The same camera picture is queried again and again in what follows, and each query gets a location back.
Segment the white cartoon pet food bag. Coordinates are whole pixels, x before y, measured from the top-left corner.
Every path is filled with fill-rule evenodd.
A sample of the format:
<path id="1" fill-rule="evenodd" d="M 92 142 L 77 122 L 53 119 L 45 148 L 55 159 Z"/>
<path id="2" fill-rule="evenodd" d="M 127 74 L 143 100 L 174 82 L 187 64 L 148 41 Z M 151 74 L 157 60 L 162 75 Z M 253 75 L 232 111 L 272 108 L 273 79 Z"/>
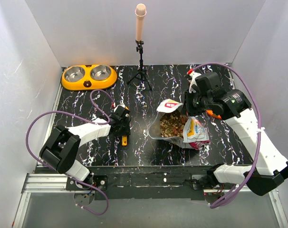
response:
<path id="1" fill-rule="evenodd" d="M 210 143 L 209 135 L 197 118 L 181 113 L 182 107 L 182 103 L 172 99 L 163 100 L 156 109 L 157 116 L 148 128 L 148 135 L 180 148 L 199 150 Z"/>

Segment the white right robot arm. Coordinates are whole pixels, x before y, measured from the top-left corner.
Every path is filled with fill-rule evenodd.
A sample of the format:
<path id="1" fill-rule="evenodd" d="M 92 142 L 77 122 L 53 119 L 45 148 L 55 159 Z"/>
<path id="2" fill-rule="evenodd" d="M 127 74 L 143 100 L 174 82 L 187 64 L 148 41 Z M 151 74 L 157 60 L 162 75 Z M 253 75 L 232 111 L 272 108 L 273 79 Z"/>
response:
<path id="1" fill-rule="evenodd" d="M 253 158 L 252 165 L 217 164 L 206 172 L 205 181 L 217 189 L 224 183 L 241 184 L 263 196 L 288 178 L 288 160 L 278 151 L 264 130 L 258 126 L 256 113 L 247 97 L 238 89 L 184 92 L 184 110 L 197 116 L 212 110 L 237 134 Z"/>

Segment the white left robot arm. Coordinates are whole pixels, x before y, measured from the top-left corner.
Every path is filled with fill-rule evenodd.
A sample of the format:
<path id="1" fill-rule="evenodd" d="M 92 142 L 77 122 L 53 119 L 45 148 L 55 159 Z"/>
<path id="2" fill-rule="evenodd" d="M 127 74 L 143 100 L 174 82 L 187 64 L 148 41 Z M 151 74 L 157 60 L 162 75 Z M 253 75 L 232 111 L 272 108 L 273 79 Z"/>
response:
<path id="1" fill-rule="evenodd" d="M 78 149 L 90 141 L 109 135 L 129 136 L 129 116 L 129 109 L 121 104 L 110 114 L 109 123 L 104 117 L 95 119 L 95 124 L 86 123 L 69 128 L 58 125 L 51 132 L 39 156 L 57 173 L 75 178 L 81 189 L 88 190 L 94 183 L 93 175 L 87 167 L 77 161 Z"/>

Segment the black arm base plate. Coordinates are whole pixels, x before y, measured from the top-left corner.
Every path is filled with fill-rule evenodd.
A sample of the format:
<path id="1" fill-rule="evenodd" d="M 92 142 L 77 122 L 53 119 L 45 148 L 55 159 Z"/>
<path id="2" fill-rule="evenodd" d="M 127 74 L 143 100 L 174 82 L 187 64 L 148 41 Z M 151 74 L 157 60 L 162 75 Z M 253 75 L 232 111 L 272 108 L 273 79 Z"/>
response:
<path id="1" fill-rule="evenodd" d="M 191 199 L 219 197 L 231 184 L 212 186 L 206 172 L 211 166 L 91 166 L 94 185 L 110 200 Z"/>

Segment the yellow plastic food scoop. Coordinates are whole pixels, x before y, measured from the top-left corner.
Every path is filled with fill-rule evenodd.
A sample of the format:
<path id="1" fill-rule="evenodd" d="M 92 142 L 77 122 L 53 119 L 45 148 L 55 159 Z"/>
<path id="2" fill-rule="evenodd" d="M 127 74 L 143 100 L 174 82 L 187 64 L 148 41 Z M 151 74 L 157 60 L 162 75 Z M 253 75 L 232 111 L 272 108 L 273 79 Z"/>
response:
<path id="1" fill-rule="evenodd" d="M 130 135 L 130 111 L 126 105 L 123 104 L 122 107 L 125 109 L 123 121 L 124 135 L 122 136 L 122 146 L 127 146 L 127 137 Z"/>

